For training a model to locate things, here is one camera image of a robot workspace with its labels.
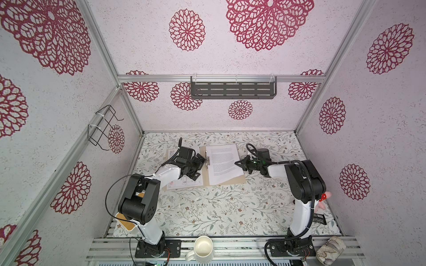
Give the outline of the white technical drawing sheet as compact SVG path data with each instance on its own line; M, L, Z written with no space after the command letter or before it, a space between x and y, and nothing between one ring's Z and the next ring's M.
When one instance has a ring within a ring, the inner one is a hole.
M193 187L202 187L203 186L203 175L201 174L201 171L198 171L200 176L196 179L196 181L192 180L191 178L187 176L183 176L182 178L173 181L169 183L165 190L179 190L179 189L185 189L185 188L193 188Z

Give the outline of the beige manila folder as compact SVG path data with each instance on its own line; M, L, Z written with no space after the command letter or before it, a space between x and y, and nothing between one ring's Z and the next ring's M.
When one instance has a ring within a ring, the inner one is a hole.
M194 181L184 176L163 188L163 191L218 185L240 185L246 183L242 168L235 165L240 160L237 145L202 146L199 154L205 159L200 174Z

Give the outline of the white printed text sheet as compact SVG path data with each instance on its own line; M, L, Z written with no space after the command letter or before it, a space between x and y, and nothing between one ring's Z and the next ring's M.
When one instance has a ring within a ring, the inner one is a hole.
M244 171L234 163L240 160L236 144L205 147L207 184L240 185L246 183Z

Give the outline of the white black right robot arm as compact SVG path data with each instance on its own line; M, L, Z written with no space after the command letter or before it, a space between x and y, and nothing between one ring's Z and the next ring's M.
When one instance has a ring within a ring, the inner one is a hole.
M250 154L235 165L248 173L258 171L264 177L286 178L295 198L295 212L287 237L291 240L310 237L316 206L326 192L326 184L313 163L310 160L275 162L268 149L257 149L252 144L246 148Z

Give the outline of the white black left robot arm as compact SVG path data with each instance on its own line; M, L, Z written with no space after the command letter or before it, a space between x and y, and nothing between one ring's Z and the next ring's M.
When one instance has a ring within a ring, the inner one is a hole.
M146 244L158 245L164 232L154 221L160 190L186 176L195 181L200 176L206 158L188 147L179 147L176 153L147 176L132 174L118 204L121 223L130 223L142 233Z

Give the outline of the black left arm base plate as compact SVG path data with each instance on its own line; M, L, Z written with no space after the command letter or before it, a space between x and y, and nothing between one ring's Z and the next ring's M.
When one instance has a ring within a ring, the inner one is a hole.
M165 234L162 235L158 244L139 240L135 258L179 258L181 244L182 240L166 238Z

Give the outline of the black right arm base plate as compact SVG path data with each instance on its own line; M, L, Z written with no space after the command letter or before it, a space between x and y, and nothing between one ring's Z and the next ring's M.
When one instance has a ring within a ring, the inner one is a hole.
M297 238L290 241L270 240L267 246L273 257L315 257L316 251L312 242L312 236Z

